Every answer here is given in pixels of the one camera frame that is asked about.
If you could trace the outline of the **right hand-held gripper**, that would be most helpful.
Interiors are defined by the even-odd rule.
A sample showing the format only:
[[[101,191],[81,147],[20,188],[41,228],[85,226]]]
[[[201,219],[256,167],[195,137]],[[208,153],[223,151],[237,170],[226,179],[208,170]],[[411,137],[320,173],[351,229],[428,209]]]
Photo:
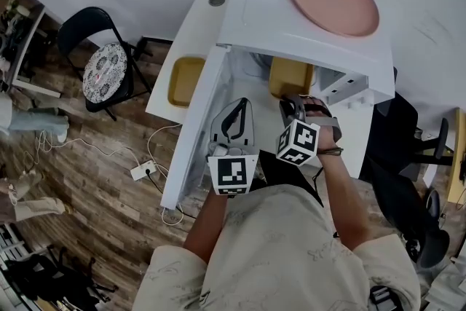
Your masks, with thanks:
[[[306,118],[304,102],[300,95],[283,95],[279,107],[285,130],[277,138],[277,159],[295,166],[309,162],[317,155],[321,127],[333,128],[335,142],[341,138],[337,118]]]

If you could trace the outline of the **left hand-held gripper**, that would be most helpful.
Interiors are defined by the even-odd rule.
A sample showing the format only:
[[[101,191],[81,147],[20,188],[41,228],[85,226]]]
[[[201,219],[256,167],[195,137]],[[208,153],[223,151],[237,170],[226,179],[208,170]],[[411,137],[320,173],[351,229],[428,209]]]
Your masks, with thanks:
[[[226,144],[254,144],[251,102],[247,98],[241,98],[227,105],[214,118],[210,139],[217,142],[209,144],[210,153],[207,155],[214,192],[223,196],[248,194],[256,174],[258,155]]]

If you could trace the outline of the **yellow tray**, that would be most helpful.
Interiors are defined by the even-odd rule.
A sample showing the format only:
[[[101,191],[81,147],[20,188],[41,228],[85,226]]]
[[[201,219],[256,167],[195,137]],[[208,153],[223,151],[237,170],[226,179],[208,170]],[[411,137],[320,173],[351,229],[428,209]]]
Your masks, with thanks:
[[[183,56],[174,63],[170,75],[167,99],[180,108],[188,108],[205,65],[205,59]]]
[[[314,66],[301,61],[273,57],[269,74],[269,91],[277,99],[283,95],[308,95]]]

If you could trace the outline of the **white microwave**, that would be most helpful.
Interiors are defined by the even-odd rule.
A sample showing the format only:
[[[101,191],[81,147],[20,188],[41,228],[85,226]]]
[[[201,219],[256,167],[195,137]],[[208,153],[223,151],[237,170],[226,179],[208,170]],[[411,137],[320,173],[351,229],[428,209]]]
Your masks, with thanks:
[[[329,33],[303,16],[291,0],[228,0],[218,38],[189,104],[161,199],[174,209],[197,188],[208,170],[210,129],[230,103],[247,98],[253,107],[254,144],[249,154],[274,152],[284,129],[279,99],[269,91],[269,71],[254,54],[312,64],[310,93],[330,108],[371,108],[395,94],[392,50],[386,29],[365,37]]]

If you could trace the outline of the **person's right forearm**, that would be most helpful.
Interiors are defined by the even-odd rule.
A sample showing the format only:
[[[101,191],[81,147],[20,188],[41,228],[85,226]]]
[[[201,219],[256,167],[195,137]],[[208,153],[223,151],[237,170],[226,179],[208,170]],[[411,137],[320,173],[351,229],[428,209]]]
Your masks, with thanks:
[[[367,207],[340,156],[320,154],[329,205],[341,243],[353,251],[371,239]]]

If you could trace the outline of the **person's left forearm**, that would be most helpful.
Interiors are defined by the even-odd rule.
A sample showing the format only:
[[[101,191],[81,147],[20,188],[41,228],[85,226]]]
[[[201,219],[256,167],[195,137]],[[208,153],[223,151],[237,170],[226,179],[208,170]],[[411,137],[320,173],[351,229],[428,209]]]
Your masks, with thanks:
[[[211,189],[183,244],[184,249],[206,264],[223,229],[227,200],[227,196],[217,195]]]

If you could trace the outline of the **person's right hand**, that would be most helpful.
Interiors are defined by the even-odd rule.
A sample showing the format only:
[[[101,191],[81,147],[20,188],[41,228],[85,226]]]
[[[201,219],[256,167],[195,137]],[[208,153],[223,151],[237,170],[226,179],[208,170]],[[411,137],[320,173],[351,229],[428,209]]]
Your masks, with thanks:
[[[320,99],[305,97],[304,108],[306,121],[320,127],[317,150],[337,146],[336,143],[341,138],[341,130],[338,119],[331,115],[326,105]]]

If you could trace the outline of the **person's black trousers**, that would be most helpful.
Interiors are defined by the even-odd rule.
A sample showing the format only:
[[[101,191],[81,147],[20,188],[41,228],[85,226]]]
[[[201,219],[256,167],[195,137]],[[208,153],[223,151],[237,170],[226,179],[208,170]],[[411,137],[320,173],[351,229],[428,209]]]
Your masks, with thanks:
[[[258,161],[260,162],[265,180],[254,178],[250,186],[251,192],[269,186],[289,184],[291,186],[297,186],[304,189],[306,192],[311,194],[321,206],[323,206],[316,188],[311,186],[298,167],[278,160],[275,154],[262,150],[259,152]]]

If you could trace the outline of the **white power strip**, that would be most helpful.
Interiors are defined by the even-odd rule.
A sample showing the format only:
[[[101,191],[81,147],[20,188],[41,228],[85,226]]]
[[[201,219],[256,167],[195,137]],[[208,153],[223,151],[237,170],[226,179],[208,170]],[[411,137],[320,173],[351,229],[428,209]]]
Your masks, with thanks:
[[[140,164],[139,166],[134,167],[130,171],[130,174],[134,181],[139,181],[142,178],[145,178],[146,176],[150,176],[152,173],[156,173],[156,172],[157,172],[157,167],[155,163],[152,160],[149,160],[147,162]]]

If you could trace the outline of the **pink plate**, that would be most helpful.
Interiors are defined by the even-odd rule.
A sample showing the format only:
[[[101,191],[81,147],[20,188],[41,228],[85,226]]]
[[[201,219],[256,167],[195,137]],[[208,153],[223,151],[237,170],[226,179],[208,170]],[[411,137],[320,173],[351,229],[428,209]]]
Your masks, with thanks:
[[[375,0],[292,0],[308,20],[340,36],[365,37],[379,27]]]

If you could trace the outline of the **black office chair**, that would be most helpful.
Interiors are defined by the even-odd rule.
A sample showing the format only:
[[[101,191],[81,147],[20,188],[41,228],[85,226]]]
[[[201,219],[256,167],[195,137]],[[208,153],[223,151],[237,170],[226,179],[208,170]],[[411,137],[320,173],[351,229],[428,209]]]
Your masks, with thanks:
[[[439,264],[449,247],[449,234],[439,227],[440,197],[436,191],[421,197],[414,187],[422,164],[452,164],[444,155],[449,131],[441,122],[437,138],[415,136],[416,109],[401,95],[374,107],[360,179],[371,183],[384,217],[406,241],[411,260],[422,269]]]

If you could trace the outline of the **person's cream shirt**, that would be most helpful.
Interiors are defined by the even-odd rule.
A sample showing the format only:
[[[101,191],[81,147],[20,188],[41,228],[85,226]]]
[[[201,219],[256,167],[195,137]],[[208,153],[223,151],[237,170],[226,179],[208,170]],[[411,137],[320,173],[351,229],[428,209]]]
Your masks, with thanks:
[[[156,248],[133,311],[376,311],[375,286],[419,311],[418,277],[400,238],[348,249],[311,194],[280,185],[229,201],[209,261]]]

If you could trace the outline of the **patterned round seat cushion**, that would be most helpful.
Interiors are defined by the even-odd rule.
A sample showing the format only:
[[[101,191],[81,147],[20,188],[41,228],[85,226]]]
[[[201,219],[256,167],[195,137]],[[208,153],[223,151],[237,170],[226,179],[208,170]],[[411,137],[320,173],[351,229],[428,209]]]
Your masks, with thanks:
[[[127,70],[127,54],[119,43],[99,48],[84,67],[83,93],[91,103],[107,101],[120,87]]]

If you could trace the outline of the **light wooden desk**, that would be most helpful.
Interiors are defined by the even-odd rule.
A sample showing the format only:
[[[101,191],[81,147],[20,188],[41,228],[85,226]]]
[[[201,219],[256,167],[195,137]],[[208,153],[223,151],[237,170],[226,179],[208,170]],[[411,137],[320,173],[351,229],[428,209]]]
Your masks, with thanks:
[[[461,109],[456,110],[455,147],[447,189],[449,202],[466,203],[466,113]]]

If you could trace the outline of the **black folding chair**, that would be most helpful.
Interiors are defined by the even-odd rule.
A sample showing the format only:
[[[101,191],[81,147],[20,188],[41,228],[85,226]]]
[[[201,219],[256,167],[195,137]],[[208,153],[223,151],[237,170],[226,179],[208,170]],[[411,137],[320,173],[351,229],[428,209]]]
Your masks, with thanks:
[[[121,44],[125,49],[127,54],[127,70],[119,89],[107,101],[95,104],[84,97],[85,107],[91,113],[105,111],[115,121],[117,118],[110,110],[112,106],[151,92],[149,83],[137,65],[138,57],[135,54],[138,48],[123,40],[110,15],[99,7],[81,9],[64,22],[58,31],[56,44],[61,56],[66,59],[81,81],[83,92],[84,67],[80,68],[72,62],[71,52],[84,40],[103,31],[113,32],[116,38],[114,42]]]

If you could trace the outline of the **black harness buckle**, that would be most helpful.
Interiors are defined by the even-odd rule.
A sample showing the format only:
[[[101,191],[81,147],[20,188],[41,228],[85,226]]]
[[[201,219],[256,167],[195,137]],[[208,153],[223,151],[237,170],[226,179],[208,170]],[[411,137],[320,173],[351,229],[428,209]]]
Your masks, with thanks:
[[[398,308],[390,289],[385,286],[371,288],[368,306],[370,311],[396,311]]]

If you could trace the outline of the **white side table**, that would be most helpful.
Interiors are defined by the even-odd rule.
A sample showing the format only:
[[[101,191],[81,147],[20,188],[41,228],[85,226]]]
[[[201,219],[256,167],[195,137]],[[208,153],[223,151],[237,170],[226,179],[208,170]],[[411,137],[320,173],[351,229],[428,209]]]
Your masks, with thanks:
[[[0,91],[16,88],[59,98],[60,92],[36,77],[55,43],[58,20],[38,0],[19,0],[31,12],[29,17],[8,17],[8,1],[0,0]]]

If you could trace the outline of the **black swivel chair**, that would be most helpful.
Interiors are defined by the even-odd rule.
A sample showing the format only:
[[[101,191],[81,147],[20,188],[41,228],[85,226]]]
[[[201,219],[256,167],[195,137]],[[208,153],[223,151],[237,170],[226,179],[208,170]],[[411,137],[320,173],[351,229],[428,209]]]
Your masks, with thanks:
[[[115,293],[119,287],[104,286],[95,279],[95,257],[90,258],[88,265],[83,265],[76,256],[68,258],[66,247],[60,249],[58,256],[54,255],[54,248],[47,246],[47,255],[7,260],[4,274],[32,301],[61,303],[75,311],[98,311],[99,303],[111,301],[107,294]]]

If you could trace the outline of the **flowers in white vase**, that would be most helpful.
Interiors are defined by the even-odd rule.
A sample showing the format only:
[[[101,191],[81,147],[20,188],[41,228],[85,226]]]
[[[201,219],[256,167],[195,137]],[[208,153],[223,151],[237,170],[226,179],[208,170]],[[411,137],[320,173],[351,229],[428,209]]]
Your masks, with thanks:
[[[23,17],[29,17],[30,11],[20,4],[19,0],[9,0],[5,12],[8,17],[14,17],[16,14],[19,14]]]

